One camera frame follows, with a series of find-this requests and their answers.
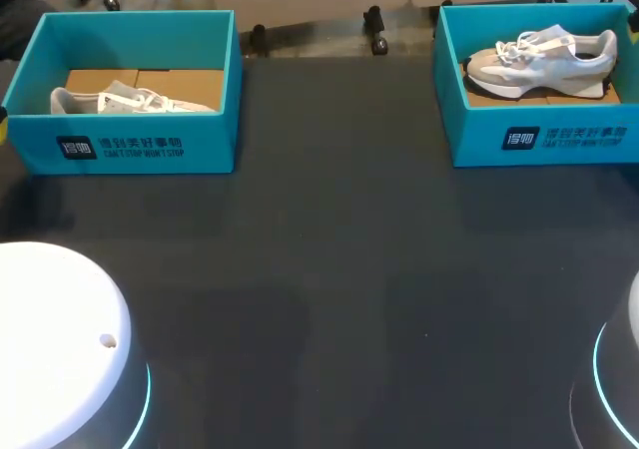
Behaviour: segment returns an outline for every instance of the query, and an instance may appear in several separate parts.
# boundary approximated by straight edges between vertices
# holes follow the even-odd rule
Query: blue light ring
[[[599,341],[601,340],[601,335],[603,334],[603,331],[605,328],[606,328],[606,325],[604,324],[603,327],[601,328],[601,331],[599,331],[599,335],[597,336],[597,341],[595,342],[595,349],[592,352],[592,371],[595,376],[595,385],[597,386],[597,392],[599,393],[599,398],[601,399],[601,402],[603,403],[603,407],[606,409],[606,412],[610,416],[610,419],[612,419],[612,422],[615,423],[615,426],[617,426],[617,429],[621,431],[621,433],[626,437],[626,439],[628,439],[628,441],[635,448],[639,449],[639,442],[637,442],[637,440],[634,437],[632,437],[632,434],[630,434],[630,432],[628,432],[628,430],[625,427],[623,427],[623,424],[621,424],[621,421],[619,420],[619,418],[617,418],[615,413],[612,412],[612,407],[610,407],[610,404],[608,404],[608,400],[606,399],[606,396],[603,394],[601,381],[599,380],[599,371],[597,370],[597,351],[599,350]]]
[[[142,409],[140,420],[138,421],[138,424],[136,424],[136,427],[133,429],[133,432],[129,436],[129,439],[127,440],[125,445],[122,446],[122,449],[130,449],[133,443],[135,442],[136,437],[138,437],[138,434],[140,433],[140,430],[142,429],[144,420],[147,417],[147,412],[149,412],[150,403],[151,403],[151,369],[149,368],[149,364],[147,364],[147,399],[144,401],[144,408]]]

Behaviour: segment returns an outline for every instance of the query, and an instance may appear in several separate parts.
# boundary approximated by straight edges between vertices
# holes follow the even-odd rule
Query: shoe box
[[[215,113],[51,115],[57,87],[119,80]],[[38,25],[3,102],[34,175],[233,171],[242,54],[231,11],[55,13]]]
[[[442,7],[433,77],[453,164],[639,162],[639,44],[628,27],[631,11],[616,3]],[[463,62],[470,55],[556,24],[574,35],[615,32],[617,64],[602,99],[534,89],[509,101],[468,85]]]

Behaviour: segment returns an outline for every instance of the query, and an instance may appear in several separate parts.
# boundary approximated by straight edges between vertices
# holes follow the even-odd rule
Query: gray sneaker
[[[194,112],[214,110],[196,103],[171,100],[152,90],[129,87],[118,81],[101,93],[71,93],[65,88],[56,88],[51,93],[52,115]]]
[[[617,36],[613,31],[578,36],[554,25],[540,32],[524,32],[516,42],[497,42],[494,49],[475,53],[466,73],[479,87],[504,98],[517,99],[537,87],[601,98],[605,93],[603,80],[612,72],[616,59]]]

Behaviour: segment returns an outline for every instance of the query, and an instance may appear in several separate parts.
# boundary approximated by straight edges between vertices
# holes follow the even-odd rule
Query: teal shoe box
[[[513,4],[442,7],[434,82],[456,167],[639,162],[639,43],[623,4]],[[559,24],[575,35],[617,35],[612,84],[621,104],[474,107],[460,63],[497,41]]]
[[[220,108],[50,115],[51,91],[81,69],[224,70]],[[9,140],[34,175],[230,173],[241,87],[231,11],[56,13],[40,21],[3,106]]]

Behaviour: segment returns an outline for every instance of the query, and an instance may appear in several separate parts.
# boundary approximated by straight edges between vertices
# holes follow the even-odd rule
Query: white dome
[[[111,277],[52,244],[0,244],[0,448],[49,449],[106,401],[131,321]]]

